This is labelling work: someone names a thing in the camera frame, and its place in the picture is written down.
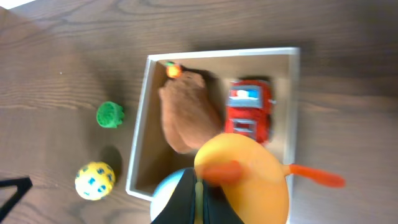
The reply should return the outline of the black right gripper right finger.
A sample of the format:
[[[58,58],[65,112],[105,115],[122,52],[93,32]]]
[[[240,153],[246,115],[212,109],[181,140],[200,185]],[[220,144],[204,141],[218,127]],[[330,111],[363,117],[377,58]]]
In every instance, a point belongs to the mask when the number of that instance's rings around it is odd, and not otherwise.
[[[203,193],[204,224],[243,224],[229,204],[221,187],[213,187],[204,183]]]

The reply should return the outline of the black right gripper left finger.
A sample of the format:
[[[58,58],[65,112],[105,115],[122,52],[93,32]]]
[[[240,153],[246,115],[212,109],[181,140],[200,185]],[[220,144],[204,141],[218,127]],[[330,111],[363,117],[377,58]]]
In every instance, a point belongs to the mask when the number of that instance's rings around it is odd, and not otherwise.
[[[151,224],[194,224],[196,182],[192,168],[180,169],[167,176],[152,196]]]

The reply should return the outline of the yellow rubber duck toy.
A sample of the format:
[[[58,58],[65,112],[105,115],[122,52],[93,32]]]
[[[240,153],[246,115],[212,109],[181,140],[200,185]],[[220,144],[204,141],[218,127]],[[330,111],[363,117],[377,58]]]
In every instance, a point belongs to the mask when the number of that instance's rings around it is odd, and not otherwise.
[[[197,152],[193,167],[195,222],[203,223],[204,183],[221,187],[244,223],[286,223],[289,190],[286,178],[299,175],[320,185],[345,186],[339,175],[297,164],[282,164],[263,145],[241,134],[224,133],[206,142]]]

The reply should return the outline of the yellow ball with blue letters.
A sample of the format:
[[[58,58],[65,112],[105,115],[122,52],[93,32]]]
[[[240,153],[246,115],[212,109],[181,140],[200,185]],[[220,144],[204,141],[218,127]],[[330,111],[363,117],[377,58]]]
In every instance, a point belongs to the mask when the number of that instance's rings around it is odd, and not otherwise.
[[[116,182],[114,170],[105,162],[90,162],[76,174],[75,189],[86,200],[101,200],[113,189]]]

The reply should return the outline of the red toy fire truck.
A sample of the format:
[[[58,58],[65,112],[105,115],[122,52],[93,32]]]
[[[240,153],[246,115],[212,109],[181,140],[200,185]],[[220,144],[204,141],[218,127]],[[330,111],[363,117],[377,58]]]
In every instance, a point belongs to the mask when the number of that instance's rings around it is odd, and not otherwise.
[[[273,106],[269,82],[256,79],[232,81],[226,100],[224,131],[267,144],[272,138]]]

